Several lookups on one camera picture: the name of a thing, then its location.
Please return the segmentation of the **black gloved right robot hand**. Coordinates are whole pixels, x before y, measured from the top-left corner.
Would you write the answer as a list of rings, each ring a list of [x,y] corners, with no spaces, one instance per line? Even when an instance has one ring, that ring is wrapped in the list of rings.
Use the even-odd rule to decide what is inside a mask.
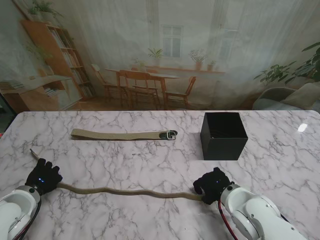
[[[215,167],[213,171],[207,172],[195,180],[193,188],[198,195],[202,195],[201,201],[203,203],[211,205],[218,201],[223,191],[232,184],[234,182],[230,181],[219,167]]]

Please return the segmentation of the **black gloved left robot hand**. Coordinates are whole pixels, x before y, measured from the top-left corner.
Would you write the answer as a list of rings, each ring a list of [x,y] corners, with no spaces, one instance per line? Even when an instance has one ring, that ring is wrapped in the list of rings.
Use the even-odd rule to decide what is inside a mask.
[[[40,196],[50,193],[63,179],[59,170],[60,168],[53,166],[50,161],[39,158],[35,168],[28,175],[25,185],[35,188]]]

